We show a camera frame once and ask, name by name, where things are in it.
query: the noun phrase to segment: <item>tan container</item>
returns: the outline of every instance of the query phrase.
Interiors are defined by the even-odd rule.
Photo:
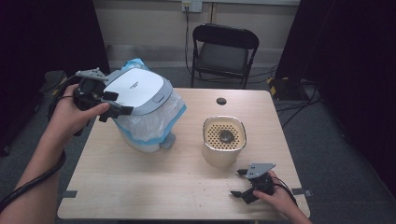
[[[243,123],[234,117],[217,116],[204,123],[203,155],[207,163],[219,168],[232,166],[247,143]]]

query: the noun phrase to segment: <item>gray carpet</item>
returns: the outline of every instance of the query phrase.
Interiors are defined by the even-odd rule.
[[[190,75],[186,68],[151,68],[151,70],[168,78],[174,87],[190,86]],[[271,75],[271,68],[254,68],[251,72],[252,75],[263,73],[266,74],[252,77],[247,89],[268,91],[264,80]],[[59,74],[61,73],[49,73],[51,80],[46,87],[56,82],[54,77],[58,77]],[[227,83],[223,81],[196,80],[195,88],[240,89],[237,81],[227,80]],[[306,92],[308,95],[313,94],[314,86],[306,86]],[[314,99],[319,99],[317,92]],[[50,91],[46,91],[37,113],[9,146],[10,155],[0,158],[1,198],[13,190],[40,135],[44,132],[50,100]],[[298,109],[282,109],[303,102],[274,101],[274,103],[279,110],[281,124],[285,124]],[[59,202],[77,165],[91,127],[92,122],[84,129],[82,136],[75,137],[66,149],[67,162],[61,172]],[[307,201],[311,210],[310,219],[314,223],[396,223],[394,198],[366,159],[343,138],[337,119],[322,101],[307,106],[292,117],[286,123],[284,133],[301,183],[313,193]],[[75,221],[57,218],[56,223],[109,224],[118,221]],[[289,222],[261,221],[261,223]]]

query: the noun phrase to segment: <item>power outlet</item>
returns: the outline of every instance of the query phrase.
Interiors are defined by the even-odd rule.
[[[192,3],[191,1],[181,1],[181,11],[189,11],[192,12]]]
[[[202,12],[202,2],[201,1],[181,1],[181,11],[189,12]]]

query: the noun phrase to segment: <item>hand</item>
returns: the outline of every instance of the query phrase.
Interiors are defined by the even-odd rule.
[[[274,171],[269,171],[268,174],[276,177]],[[276,178],[273,178],[275,184],[281,184]],[[268,195],[259,190],[253,191],[254,196],[270,203],[278,212],[288,217],[292,223],[311,223],[311,221],[304,215],[300,208],[293,202],[289,194],[279,186],[274,186],[274,194]]]
[[[74,133],[82,129],[88,120],[103,114],[110,108],[109,103],[102,103],[89,110],[79,110],[73,101],[73,90],[78,84],[67,87],[64,91],[64,98],[59,100],[49,125],[45,132],[46,135],[56,137],[64,144],[73,136]]]

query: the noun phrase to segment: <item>chair backrest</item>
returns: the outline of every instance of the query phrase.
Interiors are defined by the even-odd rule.
[[[192,32],[192,39],[196,41],[235,47],[240,49],[257,49],[259,38],[247,29],[205,23],[197,26]]]

